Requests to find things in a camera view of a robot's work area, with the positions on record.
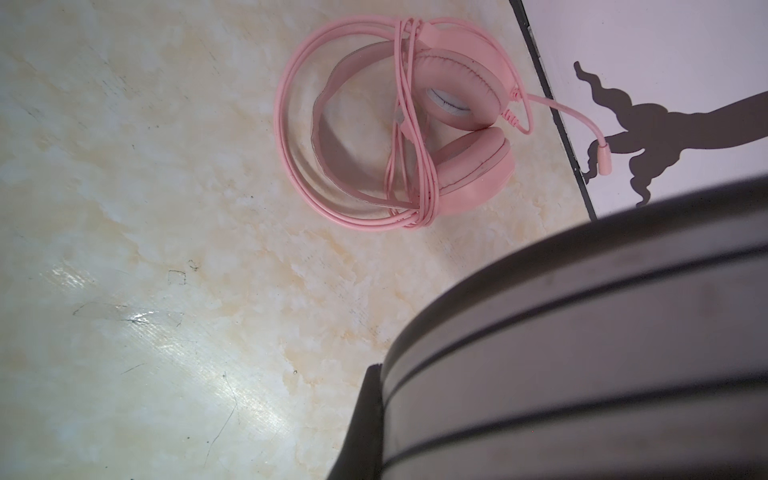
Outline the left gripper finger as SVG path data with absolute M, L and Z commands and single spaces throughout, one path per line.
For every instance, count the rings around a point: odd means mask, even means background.
M 383 458 L 384 406 L 381 364 L 367 368 L 350 425 L 328 480 L 379 480 Z

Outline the white black headphones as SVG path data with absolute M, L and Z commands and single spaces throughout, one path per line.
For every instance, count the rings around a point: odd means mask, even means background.
M 386 479 L 763 479 L 767 181 L 484 268 L 382 369 Z

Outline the pink headphones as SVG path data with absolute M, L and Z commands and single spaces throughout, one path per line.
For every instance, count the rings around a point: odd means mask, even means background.
M 343 193 L 385 208 L 387 215 L 380 218 L 356 218 L 331 207 L 300 174 L 288 142 L 289 89 L 300 67 L 319 47 L 355 35 L 370 36 L 372 43 L 331 71 L 313 105 L 311 143 L 320 148 L 323 111 L 337 91 L 362 70 L 392 59 L 396 97 L 384 196 L 365 194 L 331 177 Z M 536 101 L 500 43 L 471 22 L 349 16 L 310 34 L 288 61 L 275 95 L 275 141 L 293 186 L 327 219 L 361 231 L 423 228 L 441 215 L 474 209 L 505 188 L 515 160 L 496 121 L 530 134 L 532 115 L 518 117 L 510 104 L 530 107 Z

